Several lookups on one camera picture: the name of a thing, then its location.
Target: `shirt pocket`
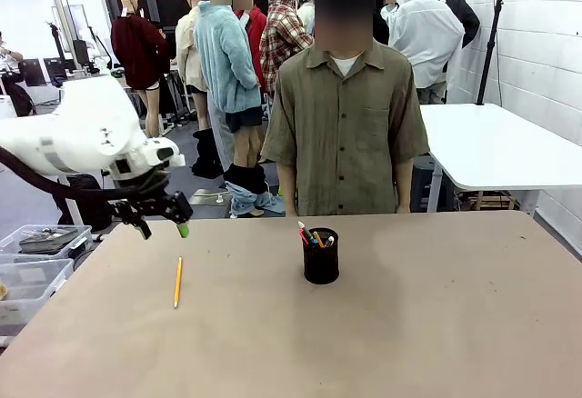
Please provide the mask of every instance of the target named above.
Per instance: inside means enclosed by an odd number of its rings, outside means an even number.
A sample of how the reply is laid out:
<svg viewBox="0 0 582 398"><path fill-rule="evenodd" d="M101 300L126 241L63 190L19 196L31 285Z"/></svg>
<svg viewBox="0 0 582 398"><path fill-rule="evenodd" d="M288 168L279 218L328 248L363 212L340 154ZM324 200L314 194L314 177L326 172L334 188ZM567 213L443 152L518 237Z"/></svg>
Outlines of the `shirt pocket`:
<svg viewBox="0 0 582 398"><path fill-rule="evenodd" d="M357 125L357 147L388 151L388 110L362 109Z"/></svg>

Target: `plaid shirt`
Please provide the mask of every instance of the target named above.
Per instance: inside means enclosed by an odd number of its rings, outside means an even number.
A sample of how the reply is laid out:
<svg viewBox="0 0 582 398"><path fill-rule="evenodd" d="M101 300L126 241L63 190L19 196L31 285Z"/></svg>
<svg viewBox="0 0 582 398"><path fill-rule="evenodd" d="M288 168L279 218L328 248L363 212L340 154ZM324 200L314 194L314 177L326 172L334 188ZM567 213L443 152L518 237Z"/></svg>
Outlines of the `plaid shirt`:
<svg viewBox="0 0 582 398"><path fill-rule="evenodd" d="M306 33L295 11L295 1L269 0L266 27L261 37L261 68L266 92L275 91L276 73L289 57L308 48L313 37Z"/></svg>

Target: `plastic bin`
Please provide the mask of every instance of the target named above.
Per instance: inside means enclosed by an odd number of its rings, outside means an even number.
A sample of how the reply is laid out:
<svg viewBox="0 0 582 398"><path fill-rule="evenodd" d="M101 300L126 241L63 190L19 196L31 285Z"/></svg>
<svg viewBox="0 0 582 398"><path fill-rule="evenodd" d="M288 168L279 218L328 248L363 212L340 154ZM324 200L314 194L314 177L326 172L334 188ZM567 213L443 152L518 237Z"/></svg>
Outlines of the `plastic bin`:
<svg viewBox="0 0 582 398"><path fill-rule="evenodd" d="M16 336L73 274L73 260L0 264L0 283L8 295L0 301L0 336Z"/></svg>
<svg viewBox="0 0 582 398"><path fill-rule="evenodd" d="M38 253L24 253L21 242L45 230L66 230L71 240L58 246L58 251L46 254L40 248ZM38 262L42 260L75 259L93 246L89 225L24 225L0 241L0 264Z"/></svg>

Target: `stool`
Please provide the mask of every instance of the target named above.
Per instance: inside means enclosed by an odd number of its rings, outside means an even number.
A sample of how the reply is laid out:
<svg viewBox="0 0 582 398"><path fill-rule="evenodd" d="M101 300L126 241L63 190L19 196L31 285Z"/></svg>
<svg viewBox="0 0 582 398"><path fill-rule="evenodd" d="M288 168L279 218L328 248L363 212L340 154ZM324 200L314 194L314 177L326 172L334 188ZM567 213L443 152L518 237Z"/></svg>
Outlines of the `stool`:
<svg viewBox="0 0 582 398"><path fill-rule="evenodd" d="M422 155L415 159L410 191L410 211L415 214L425 213L428 208L430 183L434 170L435 160L430 155ZM443 181L440 185L440 195L438 196L437 209L439 212L452 212L455 210L453 193L453 183L443 172Z"/></svg>

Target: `clear plastic storage container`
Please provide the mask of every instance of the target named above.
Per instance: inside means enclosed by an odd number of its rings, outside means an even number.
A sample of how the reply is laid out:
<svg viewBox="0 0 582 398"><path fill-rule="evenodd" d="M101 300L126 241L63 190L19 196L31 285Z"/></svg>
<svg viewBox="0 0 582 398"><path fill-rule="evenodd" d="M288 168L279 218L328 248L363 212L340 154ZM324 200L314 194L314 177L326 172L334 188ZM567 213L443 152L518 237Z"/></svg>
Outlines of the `clear plastic storage container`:
<svg viewBox="0 0 582 398"><path fill-rule="evenodd" d="M92 246L89 225L25 225L0 241L0 264L75 259Z"/></svg>
<svg viewBox="0 0 582 398"><path fill-rule="evenodd" d="M73 274L73 260L0 264L0 283L8 293L0 301L0 336L16 336Z"/></svg>

